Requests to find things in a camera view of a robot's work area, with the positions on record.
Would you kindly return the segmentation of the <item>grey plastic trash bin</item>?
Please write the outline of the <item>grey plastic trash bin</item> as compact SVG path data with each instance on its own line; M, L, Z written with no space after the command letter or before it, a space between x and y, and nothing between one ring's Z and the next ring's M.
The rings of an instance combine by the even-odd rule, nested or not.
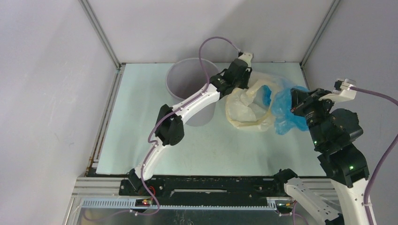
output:
M167 72L166 89L173 98L173 104L186 100L206 84L205 73L198 58L188 58L175 63ZM204 126L214 116L216 103L212 103L192 116L186 125Z

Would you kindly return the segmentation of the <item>blue translucent trash bag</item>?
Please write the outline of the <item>blue translucent trash bag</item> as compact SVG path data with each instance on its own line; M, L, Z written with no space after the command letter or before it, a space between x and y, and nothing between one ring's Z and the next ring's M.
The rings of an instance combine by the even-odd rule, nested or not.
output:
M271 114L275 116L274 128L276 133L284 135L293 128L297 128L300 131L308 131L305 119L291 113L291 89L296 88L305 92L308 92L309 89L294 85L285 78L277 79L277 82L282 88L278 92L272 91L267 85L261 87L262 102L265 106L271 107Z

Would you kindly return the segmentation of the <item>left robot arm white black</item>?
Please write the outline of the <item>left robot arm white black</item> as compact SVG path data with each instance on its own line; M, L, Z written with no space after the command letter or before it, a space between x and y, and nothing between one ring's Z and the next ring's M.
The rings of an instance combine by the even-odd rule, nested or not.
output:
M143 195L148 191L147 180L152 178L163 151L182 141L184 125L191 117L231 94L235 88L248 87L253 70L251 60L251 55L241 55L227 69L209 77L205 86L186 100L160 108L155 127L148 137L151 148L143 162L129 172L130 189L135 194Z

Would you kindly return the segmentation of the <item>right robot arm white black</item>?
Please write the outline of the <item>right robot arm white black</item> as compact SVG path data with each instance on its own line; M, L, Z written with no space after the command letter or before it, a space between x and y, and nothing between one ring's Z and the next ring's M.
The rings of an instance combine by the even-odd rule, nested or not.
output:
M337 193L341 210L330 209L291 169L273 176L273 190L279 196L291 196L322 225L376 223L368 190L371 180L367 161L353 144L363 129L355 112L333 109L334 103L354 97L353 90L291 89L291 112L305 118L321 168Z

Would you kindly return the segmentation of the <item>yellowish translucent trash bag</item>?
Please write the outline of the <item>yellowish translucent trash bag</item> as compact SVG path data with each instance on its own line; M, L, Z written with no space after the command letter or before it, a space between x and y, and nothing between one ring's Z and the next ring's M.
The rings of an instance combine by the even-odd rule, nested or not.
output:
M248 88L235 88L226 97L225 113L228 122L243 131L267 131L275 122L271 112L275 97L288 84L290 82L282 76L253 71Z

